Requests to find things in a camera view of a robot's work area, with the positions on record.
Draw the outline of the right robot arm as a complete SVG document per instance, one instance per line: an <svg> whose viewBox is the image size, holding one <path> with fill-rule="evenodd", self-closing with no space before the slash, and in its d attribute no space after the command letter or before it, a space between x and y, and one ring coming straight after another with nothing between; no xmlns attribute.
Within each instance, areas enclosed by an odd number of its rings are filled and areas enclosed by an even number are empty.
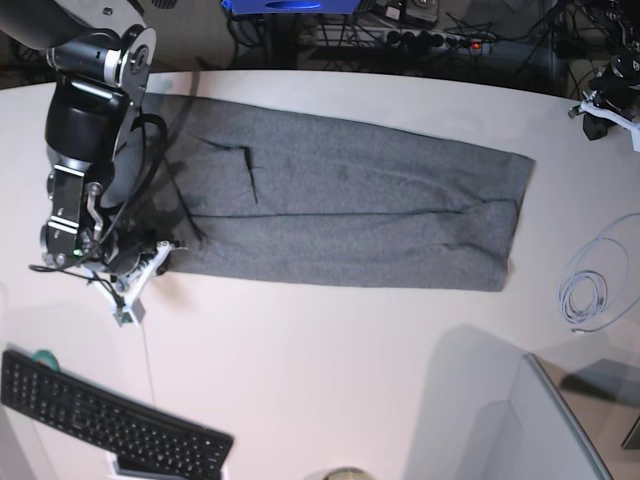
<svg viewBox="0 0 640 480"><path fill-rule="evenodd" d="M45 141L51 213L41 229L41 272L94 284L119 322L139 319L139 296L178 249L127 219L160 166L143 110L157 35L136 1L22 1L25 43L56 73Z"/></svg>

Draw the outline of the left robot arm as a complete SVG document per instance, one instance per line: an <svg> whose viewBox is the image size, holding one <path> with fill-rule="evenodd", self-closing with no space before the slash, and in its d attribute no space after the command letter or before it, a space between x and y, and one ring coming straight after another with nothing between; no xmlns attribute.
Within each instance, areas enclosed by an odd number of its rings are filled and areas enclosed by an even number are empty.
<svg viewBox="0 0 640 480"><path fill-rule="evenodd" d="M639 3L582 1L580 9L610 44L611 57L588 82L569 116L582 118L585 136L596 141L615 126L627 130L639 149Z"/></svg>

